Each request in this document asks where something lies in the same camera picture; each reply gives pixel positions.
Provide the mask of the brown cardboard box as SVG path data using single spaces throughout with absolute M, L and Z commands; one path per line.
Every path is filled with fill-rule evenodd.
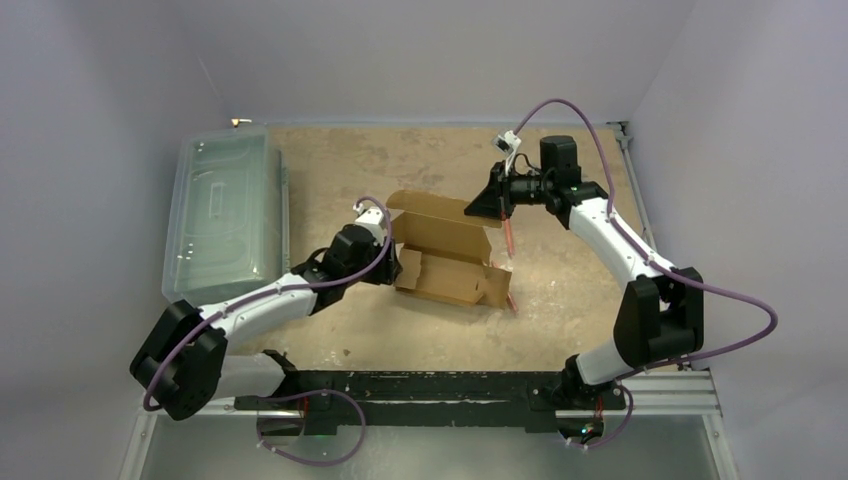
M 418 190 L 395 191 L 386 206 L 400 245 L 397 291 L 459 306 L 510 307 L 512 273 L 491 263 L 488 238 L 500 220 L 467 216 L 465 200 Z

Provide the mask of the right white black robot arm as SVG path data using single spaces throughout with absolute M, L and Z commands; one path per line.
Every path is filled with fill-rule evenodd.
M 593 250 L 623 293 L 611 338 L 566 360 L 558 385 L 542 392 L 551 404 L 593 408 L 620 376 L 702 348 L 703 293 L 689 284 L 702 279 L 699 272 L 676 268 L 636 237 L 608 193 L 583 179 L 572 137 L 542 138 L 540 165 L 526 173 L 514 169 L 520 140 L 513 132 L 498 135 L 494 145 L 505 158 L 465 214 L 505 222 L 518 205 L 542 205 Z

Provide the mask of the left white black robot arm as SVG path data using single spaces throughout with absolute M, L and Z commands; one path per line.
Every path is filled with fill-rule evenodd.
M 129 367 L 144 389 L 143 409 L 193 416 L 218 397 L 230 347 L 325 310 L 357 283 L 391 285 L 400 270 L 391 226 L 358 222 L 267 286 L 201 307 L 169 304 Z

